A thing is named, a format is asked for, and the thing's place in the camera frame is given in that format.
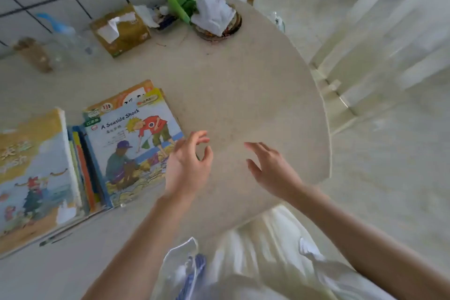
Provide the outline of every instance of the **tile floor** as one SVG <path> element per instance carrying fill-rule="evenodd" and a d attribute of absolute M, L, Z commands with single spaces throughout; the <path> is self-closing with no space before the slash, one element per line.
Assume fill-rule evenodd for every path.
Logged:
<path fill-rule="evenodd" d="M 283 18 L 286 35 L 309 62 L 356 1 L 255 0 L 255 7 L 265 15 L 276 11 Z M 321 186 L 345 209 L 446 274 L 450 274 L 448 76 L 443 72 L 428 79 L 407 92 L 407 102 L 333 135 L 333 173 Z M 318 86 L 327 92 L 325 106 L 332 118 L 337 109 L 341 111 L 338 101 L 319 79 Z M 297 215 L 322 252 L 342 260 L 320 230 Z"/>

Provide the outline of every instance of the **chair backrest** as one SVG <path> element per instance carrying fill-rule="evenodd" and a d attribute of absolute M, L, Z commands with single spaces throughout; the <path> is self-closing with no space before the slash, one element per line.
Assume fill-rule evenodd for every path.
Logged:
<path fill-rule="evenodd" d="M 310 62 L 357 115 L 450 65 L 450 0 L 358 0 Z"/>

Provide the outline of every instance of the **plastic bottle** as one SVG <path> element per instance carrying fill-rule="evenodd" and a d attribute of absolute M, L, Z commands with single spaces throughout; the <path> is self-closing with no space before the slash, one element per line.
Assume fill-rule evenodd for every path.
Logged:
<path fill-rule="evenodd" d="M 47 13 L 37 13 L 36 16 L 50 22 L 55 40 L 67 49 L 71 58 L 76 62 L 86 62 L 93 57 L 95 46 L 87 38 L 79 35 L 73 27 L 56 21 Z"/>

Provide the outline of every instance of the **white table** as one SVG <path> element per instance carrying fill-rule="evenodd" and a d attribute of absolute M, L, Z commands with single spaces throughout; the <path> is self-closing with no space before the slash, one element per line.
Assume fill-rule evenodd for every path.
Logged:
<path fill-rule="evenodd" d="M 13 127 L 56 105 L 68 123 L 79 124 L 84 106 L 151 79 L 163 88 L 183 131 L 207 129 L 214 150 L 208 186 L 183 221 L 178 241 L 192 235 L 201 242 L 277 204 L 247 171 L 251 154 L 244 141 L 276 147 L 306 182 L 323 181 L 330 173 L 329 130 L 307 64 L 253 7 L 228 2 L 243 25 L 220 43 L 177 23 L 121 57 L 102 57 L 84 70 L 44 75 L 19 56 L 0 60 L 1 126 Z M 1 297 L 79 299 L 160 191 L 89 220 L 64 240 L 33 244 L 0 261 Z"/>

